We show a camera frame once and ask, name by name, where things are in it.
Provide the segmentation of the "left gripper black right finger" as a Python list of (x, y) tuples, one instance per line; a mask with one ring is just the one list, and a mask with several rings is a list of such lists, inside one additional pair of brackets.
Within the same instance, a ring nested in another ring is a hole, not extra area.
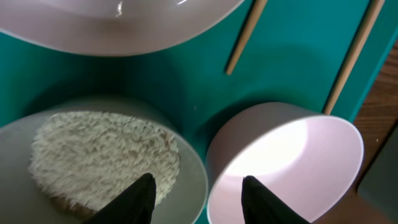
[(251, 175), (243, 178), (241, 205), (245, 224), (309, 224)]

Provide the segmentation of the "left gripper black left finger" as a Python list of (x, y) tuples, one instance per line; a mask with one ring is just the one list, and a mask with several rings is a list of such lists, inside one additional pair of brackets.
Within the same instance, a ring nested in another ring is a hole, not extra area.
[(155, 179), (145, 173), (83, 224), (150, 224), (155, 198)]

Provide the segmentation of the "white shallow bowl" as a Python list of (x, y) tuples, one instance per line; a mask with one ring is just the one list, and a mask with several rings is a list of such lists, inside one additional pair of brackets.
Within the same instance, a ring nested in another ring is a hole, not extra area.
[(242, 223), (242, 182), (251, 175), (314, 222), (348, 191), (363, 157), (361, 134), (345, 119), (288, 103), (252, 106), (226, 122), (209, 145), (207, 219)]

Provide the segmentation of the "grey bowl of rice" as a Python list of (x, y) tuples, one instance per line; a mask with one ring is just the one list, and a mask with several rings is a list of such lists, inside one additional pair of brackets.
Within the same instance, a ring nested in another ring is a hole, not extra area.
[(83, 223), (145, 173), (151, 223), (194, 223), (208, 196), (199, 155), (157, 109), (73, 100), (1, 128), (1, 222)]

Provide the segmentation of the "wooden chopstick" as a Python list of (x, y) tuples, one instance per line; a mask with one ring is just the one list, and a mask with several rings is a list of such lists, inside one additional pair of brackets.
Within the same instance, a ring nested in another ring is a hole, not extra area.
[(333, 108), (338, 101), (338, 98), (348, 81), (349, 76), (363, 50), (363, 47), (376, 23), (385, 0), (371, 0), (368, 9), (361, 21), (358, 31), (353, 39), (353, 42), (348, 50), (348, 53), (343, 61), (340, 72), (336, 78), (335, 84), (330, 91), (326, 105), (323, 109), (323, 114), (331, 115)]
[(255, 0), (253, 7), (246, 19), (246, 23), (243, 26), (242, 32), (239, 36), (239, 39), (236, 43), (236, 46), (232, 52), (230, 60), (226, 67), (226, 74), (231, 75), (234, 71), (235, 66), (237, 65), (240, 56), (248, 43), (257, 23), (260, 19), (262, 12), (267, 4), (268, 0)]

